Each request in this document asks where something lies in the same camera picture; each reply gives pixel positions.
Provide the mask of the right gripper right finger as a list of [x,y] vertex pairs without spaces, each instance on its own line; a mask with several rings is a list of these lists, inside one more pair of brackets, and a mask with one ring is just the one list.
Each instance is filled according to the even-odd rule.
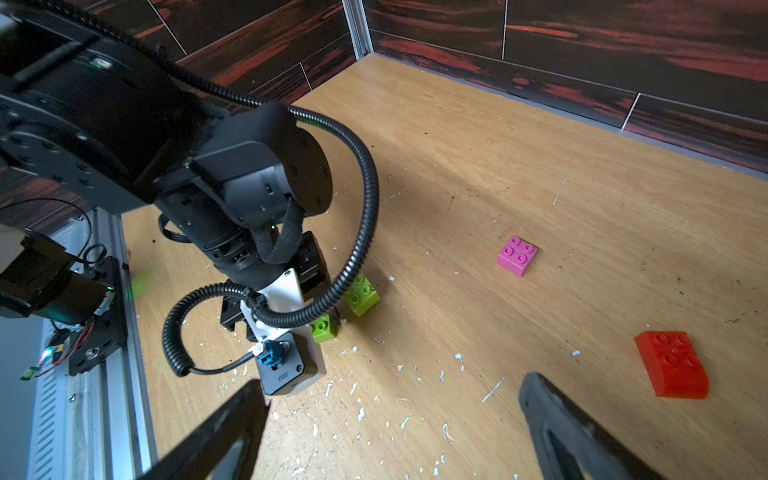
[[545,479],[660,479],[545,376],[531,372],[519,392]]

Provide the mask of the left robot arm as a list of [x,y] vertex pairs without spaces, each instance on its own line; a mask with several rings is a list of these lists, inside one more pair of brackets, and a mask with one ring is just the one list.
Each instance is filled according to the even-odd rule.
[[123,214],[153,205],[238,287],[252,317],[288,329],[267,287],[296,255],[332,177],[318,141],[270,102],[233,116],[182,89],[190,73],[60,1],[1,5],[1,163]]

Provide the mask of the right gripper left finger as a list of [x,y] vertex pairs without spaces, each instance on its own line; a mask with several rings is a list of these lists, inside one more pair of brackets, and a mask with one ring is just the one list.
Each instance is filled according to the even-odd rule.
[[249,479],[269,409],[261,382],[247,382],[142,477]]

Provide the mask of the green lego brick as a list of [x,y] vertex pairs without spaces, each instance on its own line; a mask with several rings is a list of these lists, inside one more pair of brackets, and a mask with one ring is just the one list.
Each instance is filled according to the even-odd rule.
[[358,317],[366,314],[380,301],[377,290],[364,274],[356,277],[344,298],[351,311]]
[[311,324],[313,340],[318,343],[325,343],[334,340],[338,334],[339,320],[336,316],[325,314],[314,320]]

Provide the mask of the pink lego brick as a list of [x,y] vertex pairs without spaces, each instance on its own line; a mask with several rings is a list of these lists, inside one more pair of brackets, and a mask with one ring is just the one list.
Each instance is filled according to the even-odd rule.
[[499,252],[496,262],[514,275],[523,277],[537,253],[537,247],[513,236]]

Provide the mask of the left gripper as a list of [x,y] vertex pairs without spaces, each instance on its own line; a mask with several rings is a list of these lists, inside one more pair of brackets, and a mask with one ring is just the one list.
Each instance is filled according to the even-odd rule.
[[[300,310],[315,301],[331,285],[319,243],[310,231],[302,234],[298,250],[281,268],[281,275],[259,290],[266,297],[268,307],[275,312]],[[288,327],[270,327],[255,320],[247,305],[234,297],[225,296],[222,300],[220,325],[233,332],[240,321],[246,322],[247,336],[279,336],[288,330]]]

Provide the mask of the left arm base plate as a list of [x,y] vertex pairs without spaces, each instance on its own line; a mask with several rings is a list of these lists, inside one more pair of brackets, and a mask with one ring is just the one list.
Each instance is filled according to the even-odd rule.
[[113,288],[114,296],[109,308],[96,317],[88,338],[69,357],[68,374],[76,376],[104,363],[109,355],[127,344],[125,296],[122,287],[122,263],[113,256],[89,273],[93,279]]

